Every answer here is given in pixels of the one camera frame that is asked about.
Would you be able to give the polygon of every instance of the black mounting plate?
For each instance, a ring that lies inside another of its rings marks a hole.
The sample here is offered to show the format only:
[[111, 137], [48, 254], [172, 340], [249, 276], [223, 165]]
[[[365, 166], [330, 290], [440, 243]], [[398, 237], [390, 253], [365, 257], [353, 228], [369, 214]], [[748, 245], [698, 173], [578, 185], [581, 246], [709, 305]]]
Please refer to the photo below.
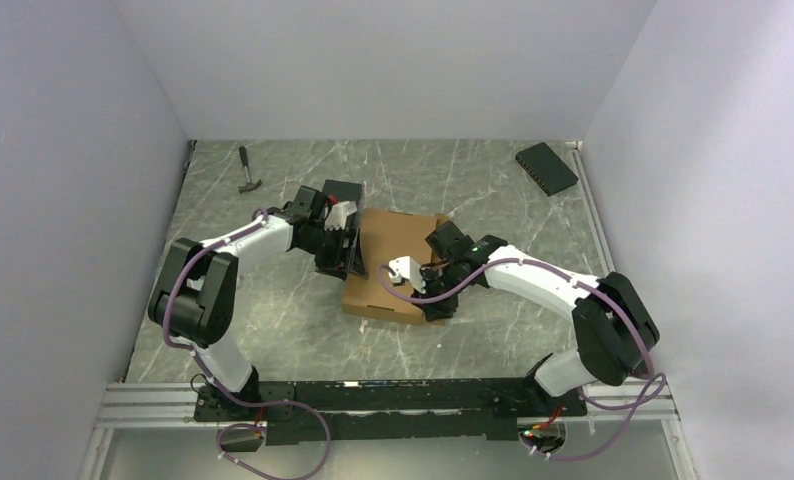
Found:
[[[259, 393], [263, 402], [275, 400], [293, 400], [294, 387], [283, 382], [262, 382]], [[197, 394], [197, 406], [194, 408], [196, 422], [251, 422], [258, 414], [258, 408], [229, 408], [228, 400], [218, 401], [220, 394], [215, 388], [203, 386]], [[280, 405], [265, 408], [264, 419], [268, 422], [287, 422], [291, 420], [292, 407]]]
[[[201, 399], [209, 394], [203, 389]], [[265, 401], [293, 399], [326, 412], [323, 415], [336, 440], [463, 435], [516, 440], [518, 418], [549, 417], [560, 404], [562, 416], [587, 413], [575, 391], [544, 404], [530, 401], [526, 389], [520, 378], [259, 383]], [[217, 401], [213, 405], [204, 401], [198, 402], [194, 420], [252, 421], [257, 413], [257, 409], [227, 411]], [[302, 409], [270, 407], [265, 419], [267, 445], [323, 440], [320, 422]]]

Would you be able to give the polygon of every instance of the hammer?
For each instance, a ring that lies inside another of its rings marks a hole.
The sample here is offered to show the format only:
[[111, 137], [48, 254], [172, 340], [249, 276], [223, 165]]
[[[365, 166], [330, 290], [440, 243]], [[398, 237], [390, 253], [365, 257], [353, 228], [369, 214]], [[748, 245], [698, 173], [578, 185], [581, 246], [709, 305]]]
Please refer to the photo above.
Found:
[[253, 178], [250, 177], [250, 160], [247, 158], [246, 147], [238, 147], [238, 156], [241, 157], [241, 165], [244, 166], [244, 175], [247, 176], [247, 183], [238, 187], [238, 193], [252, 192], [262, 186], [262, 181], [256, 180], [256, 183], [253, 183]]

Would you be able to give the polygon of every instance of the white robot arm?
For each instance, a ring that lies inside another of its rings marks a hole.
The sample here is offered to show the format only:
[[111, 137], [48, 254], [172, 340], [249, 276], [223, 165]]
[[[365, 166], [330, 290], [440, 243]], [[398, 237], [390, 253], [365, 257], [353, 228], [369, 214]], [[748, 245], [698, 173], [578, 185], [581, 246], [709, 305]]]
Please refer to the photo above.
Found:
[[[341, 279], [348, 273], [366, 275], [354, 224], [355, 202], [338, 202], [304, 186], [284, 208], [265, 213], [266, 217], [218, 238], [174, 241], [147, 309], [150, 319], [163, 325], [173, 287], [187, 270], [187, 281], [179, 288], [168, 314], [166, 341], [186, 346], [234, 394], [246, 394], [248, 384], [258, 384], [258, 371], [229, 333], [239, 275], [293, 248], [313, 254], [320, 273]], [[207, 249], [211, 251], [185, 268]]]
[[406, 300], [418, 304], [428, 321], [455, 313], [456, 295], [444, 292], [458, 293], [479, 284], [520, 295], [573, 324], [577, 348], [545, 357], [528, 375], [551, 397], [595, 381], [620, 385], [642, 361], [629, 330], [590, 290], [604, 293], [624, 309], [648, 350], [659, 341], [659, 331], [632, 284], [617, 272], [605, 278], [570, 272], [530, 257], [497, 237], [488, 235], [474, 242], [452, 222], [441, 225], [427, 242], [443, 259], [443, 266], [420, 265], [410, 257], [400, 257], [387, 270], [391, 283], [408, 280], [412, 284], [415, 292]]

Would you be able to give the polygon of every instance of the metal frame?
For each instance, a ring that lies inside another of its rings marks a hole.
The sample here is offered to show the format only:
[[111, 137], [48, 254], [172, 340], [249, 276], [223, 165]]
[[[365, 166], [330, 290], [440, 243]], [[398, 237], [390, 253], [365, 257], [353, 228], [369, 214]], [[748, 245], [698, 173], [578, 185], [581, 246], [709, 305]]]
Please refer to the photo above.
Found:
[[[579, 149], [581, 142], [568, 142], [569, 154], [580, 177], [578, 187], [586, 204], [586, 211], [591, 224], [592, 235], [598, 245], [604, 274], [614, 270], [614, 263], [606, 246], [606, 238], [600, 224], [597, 209], [588, 187], [585, 170], [582, 166]], [[636, 399], [644, 382], [630, 379], [619, 387], [606, 385], [588, 385], [584, 387], [586, 394], [596, 401], [608, 405], [621, 405]], [[96, 426], [91, 434], [88, 449], [82, 463], [80, 480], [99, 480], [103, 466], [111, 446], [115, 430], [119, 429], [212, 429], [228, 425], [227, 423], [197, 423], [194, 421], [194, 407], [197, 393], [188, 383], [112, 383], [106, 388], [102, 405], [97, 415]], [[588, 422], [592, 434], [598, 422], [620, 421], [627, 412], [612, 412], [588, 407], [584, 417], [564, 417], [565, 422]], [[528, 425], [545, 421], [545, 418], [519, 418], [518, 424]], [[683, 433], [682, 423], [677, 414], [674, 398], [670, 387], [666, 387], [654, 400], [638, 408], [634, 422], [660, 421], [668, 444], [671, 459], [677, 478], [680, 480], [697, 480], [691, 453]]]

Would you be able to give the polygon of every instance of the hammer handle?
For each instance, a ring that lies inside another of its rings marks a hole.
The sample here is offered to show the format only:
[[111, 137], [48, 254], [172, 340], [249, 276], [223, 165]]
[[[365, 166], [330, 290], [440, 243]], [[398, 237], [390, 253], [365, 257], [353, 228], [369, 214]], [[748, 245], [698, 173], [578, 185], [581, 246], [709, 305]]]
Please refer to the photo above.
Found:
[[244, 168], [249, 170], [250, 159], [247, 158], [247, 147], [244, 147], [243, 145], [238, 147], [238, 156], [241, 157], [241, 165], [243, 165]]

